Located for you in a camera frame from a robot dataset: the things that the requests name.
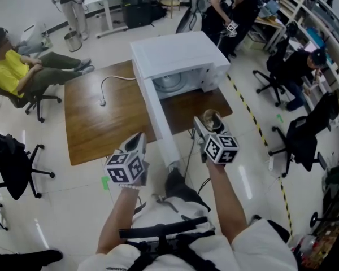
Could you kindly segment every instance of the floor marking tape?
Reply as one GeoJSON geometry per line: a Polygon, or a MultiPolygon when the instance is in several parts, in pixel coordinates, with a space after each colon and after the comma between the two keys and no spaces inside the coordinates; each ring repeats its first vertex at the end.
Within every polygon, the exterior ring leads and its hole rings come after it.
{"type": "MultiPolygon", "coordinates": [[[[231,77],[229,74],[227,74],[227,78],[229,79],[229,81],[231,82],[233,88],[235,89],[236,93],[238,94],[238,96],[240,97],[240,99],[242,100],[245,108],[247,109],[247,111],[249,112],[253,122],[255,123],[256,125],[256,128],[258,129],[258,132],[261,136],[261,139],[265,145],[265,148],[267,150],[267,147],[268,147],[268,144],[266,142],[266,139],[265,139],[265,136],[260,128],[260,125],[258,123],[258,121],[256,120],[253,112],[251,111],[251,108],[249,107],[249,105],[245,102],[245,99],[244,97],[242,96],[242,94],[240,93],[240,91],[238,90],[237,86],[235,85],[235,83],[232,81],[231,77]]],[[[293,223],[292,223],[292,219],[291,219],[291,216],[290,216],[290,210],[289,210],[289,204],[288,204],[288,200],[286,199],[286,193],[285,193],[285,188],[284,188],[284,185],[283,185],[283,181],[281,179],[281,176],[279,177],[279,183],[280,183],[280,187],[281,187],[281,191],[282,191],[282,196],[284,198],[284,201],[285,201],[285,208],[286,208],[286,212],[288,214],[288,220],[289,220],[289,227],[290,227],[290,236],[293,237],[293,223]]]]}

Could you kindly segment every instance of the person in black clothes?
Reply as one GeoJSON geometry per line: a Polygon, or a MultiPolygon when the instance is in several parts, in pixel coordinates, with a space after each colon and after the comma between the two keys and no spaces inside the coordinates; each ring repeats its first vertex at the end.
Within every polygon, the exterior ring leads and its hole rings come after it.
{"type": "Polygon", "coordinates": [[[0,254],[0,270],[39,271],[42,267],[58,262],[63,254],[57,250],[46,250],[28,254],[0,254]]]}
{"type": "Polygon", "coordinates": [[[238,27],[236,28],[237,35],[227,39],[226,51],[230,56],[236,57],[234,50],[253,26],[262,5],[262,0],[235,0],[232,19],[238,27]]]}
{"type": "Polygon", "coordinates": [[[60,2],[69,27],[76,30],[83,40],[88,39],[88,26],[82,3],[84,0],[51,0],[53,4],[60,2]]]}
{"type": "Polygon", "coordinates": [[[305,50],[298,50],[284,62],[284,65],[279,69],[279,73],[275,73],[275,77],[295,98],[291,102],[283,102],[283,108],[288,111],[294,111],[304,105],[303,90],[308,96],[310,95],[310,90],[303,85],[302,77],[306,76],[312,83],[314,80],[312,71],[316,70],[315,78],[318,81],[320,69],[326,62],[325,49],[316,49],[311,53],[305,50]]]}

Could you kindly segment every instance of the floor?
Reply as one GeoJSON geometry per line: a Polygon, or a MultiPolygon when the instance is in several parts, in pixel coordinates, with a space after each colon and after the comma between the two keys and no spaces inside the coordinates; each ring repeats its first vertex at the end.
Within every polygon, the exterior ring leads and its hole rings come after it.
{"type": "MultiPolygon", "coordinates": [[[[68,29],[51,34],[54,44],[51,50],[75,58],[91,57],[98,69],[131,59],[131,41],[175,33],[183,13],[184,10],[175,11],[173,19],[164,18],[154,22],[154,26],[131,29],[101,39],[96,39],[95,34],[101,28],[102,21],[90,18],[90,38],[84,41],[79,51],[69,53],[67,50],[63,37],[68,29]]],[[[266,59],[266,54],[261,51],[239,51],[238,58],[232,60],[229,74],[261,126],[270,150],[281,146],[280,138],[271,132],[271,126],[277,125],[286,131],[290,122],[305,115],[306,111],[301,108],[293,113],[284,112],[274,106],[274,94],[271,91],[256,94],[255,90],[262,83],[253,76],[252,70],[265,71],[266,59]]],[[[234,163],[228,164],[226,170],[246,217],[249,220],[257,213],[288,229],[285,203],[277,180],[285,168],[284,157],[277,155],[273,171],[268,170],[268,150],[244,104],[229,80],[224,80],[220,89],[233,110],[233,114],[224,120],[240,145],[234,163]]],[[[55,93],[64,100],[62,86],[52,87],[48,93],[55,93]]],[[[120,190],[112,184],[109,185],[109,191],[103,189],[101,177],[105,175],[105,159],[75,167],[70,165],[64,104],[44,102],[42,112],[45,118],[43,124],[36,120],[35,112],[27,116],[24,110],[15,109],[9,100],[0,97],[0,133],[12,134],[25,143],[27,150],[33,150],[37,143],[45,145],[35,162],[36,167],[56,173],[53,180],[45,175],[35,176],[36,187],[43,193],[42,199],[35,199],[30,188],[18,201],[14,201],[5,189],[0,190],[3,216],[10,228],[8,232],[0,230],[0,253],[33,252],[45,250],[49,246],[61,250],[65,256],[62,261],[43,269],[72,271],[77,269],[78,263],[95,253],[99,232],[120,190]]],[[[182,170],[189,160],[186,181],[198,190],[208,177],[208,171],[200,161],[199,148],[195,145],[189,158],[192,145],[189,134],[177,134],[175,140],[182,156],[182,170]]],[[[339,128],[332,132],[321,132],[318,141],[318,149],[327,158],[328,164],[335,165],[339,160],[339,128]]],[[[147,146],[146,161],[150,163],[149,183],[140,192],[142,201],[153,192],[163,192],[166,177],[166,169],[155,142],[147,146]]],[[[315,211],[321,213],[323,175],[324,171],[319,165],[314,165],[308,173],[301,165],[292,164],[288,177],[283,180],[294,234],[308,233],[311,215],[315,211]]],[[[212,208],[213,222],[218,222],[210,183],[201,191],[201,197],[212,208]]]]}

